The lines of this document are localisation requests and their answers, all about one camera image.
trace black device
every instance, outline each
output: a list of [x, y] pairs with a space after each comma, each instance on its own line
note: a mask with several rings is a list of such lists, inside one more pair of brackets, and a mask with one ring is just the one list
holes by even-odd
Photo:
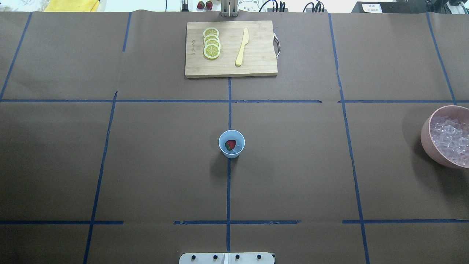
[[408, 0], [406, 2], [357, 2], [352, 13], [365, 13], [362, 4], [380, 5], [383, 13], [419, 14], [426, 12], [444, 13], [448, 0]]
[[465, 4], [468, 0], [449, 0], [449, 4], [452, 6], [458, 6], [459, 3]]
[[313, 12], [314, 10], [313, 10], [312, 8], [307, 8], [307, 9], [305, 9], [304, 11], [305, 11], [305, 13], [314, 13], [314, 12]]
[[[267, 12], [273, 12], [272, 11], [273, 8], [267, 8]], [[288, 8], [285, 8], [285, 9], [282, 9], [282, 12], [288, 12]]]
[[182, 12], [189, 12], [188, 0], [182, 0], [182, 2], [181, 2], [181, 11]]

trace white label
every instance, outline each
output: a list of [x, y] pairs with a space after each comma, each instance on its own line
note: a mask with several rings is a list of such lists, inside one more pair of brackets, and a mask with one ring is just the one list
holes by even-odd
[[382, 13], [380, 4], [362, 4], [363, 11], [366, 13]]

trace cable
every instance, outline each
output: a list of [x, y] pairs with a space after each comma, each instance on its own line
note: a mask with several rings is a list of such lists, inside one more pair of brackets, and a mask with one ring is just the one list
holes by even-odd
[[316, 4], [316, 9], [314, 9], [316, 13], [324, 13], [324, 4], [323, 2], [318, 0], [318, 3]]
[[259, 8], [259, 12], [262, 10], [262, 8], [265, 6], [265, 4], [267, 4], [268, 2], [270, 1], [274, 1], [275, 2], [275, 6], [276, 6], [276, 9], [279, 8], [279, 3], [276, 1], [276, 0], [267, 0], [266, 2], [264, 2], [264, 4], [262, 4], [261, 8]]
[[313, 7], [311, 8], [311, 12], [313, 11], [313, 9], [314, 9], [314, 3], [313, 3], [313, 2], [309, 2], [309, 3], [306, 4], [306, 6], [304, 6], [302, 13], [304, 13], [304, 11], [306, 10], [306, 8], [307, 8], [310, 4], [313, 5]]

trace table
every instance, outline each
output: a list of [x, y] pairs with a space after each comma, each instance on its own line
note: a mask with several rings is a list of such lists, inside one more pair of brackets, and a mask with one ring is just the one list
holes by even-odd
[[469, 262], [469, 174], [419, 139], [440, 106], [469, 107], [469, 17], [235, 18], [257, 19], [277, 77], [189, 80], [186, 23], [216, 12], [0, 14], [0, 259]]

